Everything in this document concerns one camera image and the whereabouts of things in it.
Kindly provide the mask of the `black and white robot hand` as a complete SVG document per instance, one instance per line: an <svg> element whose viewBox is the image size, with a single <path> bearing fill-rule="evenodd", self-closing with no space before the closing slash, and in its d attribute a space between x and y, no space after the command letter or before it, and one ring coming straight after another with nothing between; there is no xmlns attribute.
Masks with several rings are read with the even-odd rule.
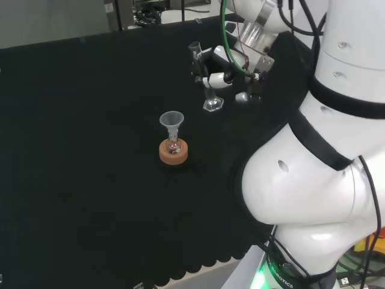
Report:
<svg viewBox="0 0 385 289"><path fill-rule="evenodd" d="M225 48L221 45L203 50L200 42L189 45L192 55L191 74L194 83L203 89L206 100L203 108L207 111L216 111L222 108L224 99L217 96L216 92L227 89L233 85L238 75L236 69L227 58ZM262 98L264 80L274 64L274 59L266 54L251 50L251 55L256 57L256 63L250 62L250 57L236 50L231 53L238 64L254 73L254 79L246 77L245 91L235 95L235 101L241 104L257 102Z"/></svg>

